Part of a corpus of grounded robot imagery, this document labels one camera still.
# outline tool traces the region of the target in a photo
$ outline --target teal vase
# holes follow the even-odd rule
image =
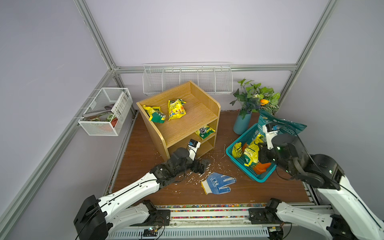
[[[233,126],[233,131],[236,134],[241,135],[245,133],[245,131],[248,129],[249,122],[251,121],[251,115],[252,113],[246,114],[244,119],[240,115],[237,116],[235,125]]]

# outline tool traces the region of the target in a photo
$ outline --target orange fruit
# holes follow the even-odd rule
[[[264,106],[265,104],[268,104],[269,101],[267,99],[261,99],[260,103],[262,104],[262,106]]]

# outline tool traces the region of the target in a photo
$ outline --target teal bag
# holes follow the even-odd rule
[[[307,127],[307,125],[304,125],[301,123],[291,122],[286,119],[276,118],[272,114],[264,110],[260,110],[259,113],[260,113],[260,117],[259,117],[259,122],[257,124],[257,128],[259,129],[259,133],[261,133],[264,137],[265,137],[265,133],[263,132],[263,126],[270,122],[277,123],[279,128],[279,134],[288,133],[293,136],[296,136],[296,134],[292,130],[292,128],[296,131],[297,134],[299,134]]]

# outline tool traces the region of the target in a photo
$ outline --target orange object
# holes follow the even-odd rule
[[[244,152],[244,150],[249,146],[249,144],[244,144],[243,147],[242,147],[242,152]]]
[[[117,122],[118,122],[118,118],[114,118],[114,119],[111,121],[112,126],[115,127]]]
[[[266,170],[267,170],[267,168],[269,168],[270,166],[271,166],[271,164],[272,163],[264,163],[264,164],[261,164],[261,163],[259,163],[259,164],[257,164],[254,168],[253,168],[253,170],[257,173],[257,174],[262,174],[262,173],[264,173],[264,172],[266,172]]]
[[[267,99],[261,99],[260,103],[261,103],[262,106],[264,106],[265,104],[268,104],[269,101]]]

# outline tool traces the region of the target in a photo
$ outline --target teal plastic basket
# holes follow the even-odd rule
[[[245,160],[243,156],[237,159],[232,156],[232,149],[236,143],[241,142],[242,145],[245,143],[250,144],[252,140],[257,137],[257,135],[259,135],[259,131],[257,129],[257,124],[255,124],[245,133],[243,133],[243,135],[241,135],[238,139],[236,139],[236,141],[229,145],[225,152],[231,158],[231,161],[236,164],[236,166],[238,166],[243,172],[245,172],[248,177],[257,182],[265,182],[276,169],[276,165],[274,163],[272,163],[271,166],[267,168],[266,172],[264,172],[263,174],[257,174],[251,167],[247,167],[244,165],[245,163],[247,163],[247,160]]]

